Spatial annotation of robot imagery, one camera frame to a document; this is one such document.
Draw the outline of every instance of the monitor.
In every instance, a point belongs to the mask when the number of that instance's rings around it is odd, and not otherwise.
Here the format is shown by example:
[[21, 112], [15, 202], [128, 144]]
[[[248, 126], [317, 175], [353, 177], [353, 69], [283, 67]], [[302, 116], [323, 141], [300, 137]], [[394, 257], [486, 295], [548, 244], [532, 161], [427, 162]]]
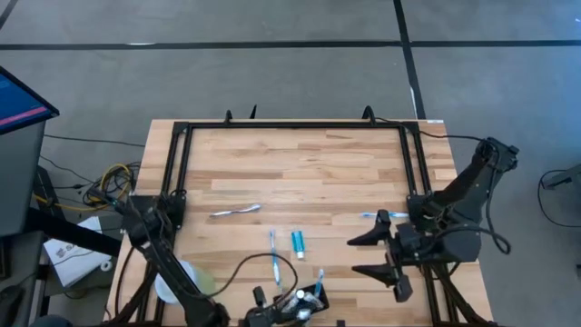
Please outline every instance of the monitor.
[[56, 108], [0, 66], [0, 135], [57, 115]]

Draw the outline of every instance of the butcher block tabletop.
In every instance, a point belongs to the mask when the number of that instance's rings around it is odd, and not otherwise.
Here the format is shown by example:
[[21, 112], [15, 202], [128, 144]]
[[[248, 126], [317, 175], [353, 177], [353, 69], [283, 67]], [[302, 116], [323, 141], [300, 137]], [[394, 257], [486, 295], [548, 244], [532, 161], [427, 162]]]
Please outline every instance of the butcher block tabletop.
[[[152, 121], [135, 191], [139, 195], [160, 193], [173, 123]], [[446, 133], [442, 122], [419, 121], [419, 128], [431, 134]], [[408, 139], [421, 190], [412, 138]], [[422, 135], [422, 143], [432, 188], [442, 189], [457, 173], [448, 140]], [[178, 143], [170, 190], [175, 187], [182, 144], [183, 137]], [[269, 230], [273, 228], [278, 253], [294, 265], [299, 287], [315, 283], [319, 268], [325, 270], [323, 285], [330, 308], [314, 314], [312, 326], [335, 326], [337, 320], [347, 326], [431, 326], [425, 283], [417, 268], [404, 268], [413, 288], [413, 295], [404, 303], [396, 303], [392, 290], [381, 282], [350, 269], [352, 265], [385, 262], [383, 244], [347, 246], [348, 239], [367, 232], [374, 224], [374, 218], [360, 214], [378, 209], [407, 211], [409, 188], [397, 129], [194, 130], [185, 189], [187, 209], [174, 253], [213, 276], [217, 288], [225, 284], [244, 257], [271, 250]], [[210, 217], [213, 212], [253, 203], [262, 208], [255, 213]], [[304, 237], [304, 261], [292, 251], [291, 232], [295, 230], [302, 231]], [[125, 237], [119, 263], [130, 248]], [[290, 287], [291, 270], [283, 262], [279, 265], [282, 284]], [[145, 266], [144, 258], [135, 252], [121, 283], [120, 306], [142, 282]], [[114, 312], [121, 268], [118, 264], [107, 303], [109, 312]], [[461, 264], [452, 281], [476, 312], [492, 319], [478, 262]], [[270, 257], [244, 264], [230, 287], [215, 297], [228, 310], [232, 325], [255, 305], [252, 289], [256, 286], [262, 287], [267, 299], [278, 293]], [[440, 314], [446, 320], [438, 282], [436, 288]], [[149, 319], [153, 318], [155, 298], [152, 290]], [[166, 305], [163, 324], [184, 325], [182, 307]]]

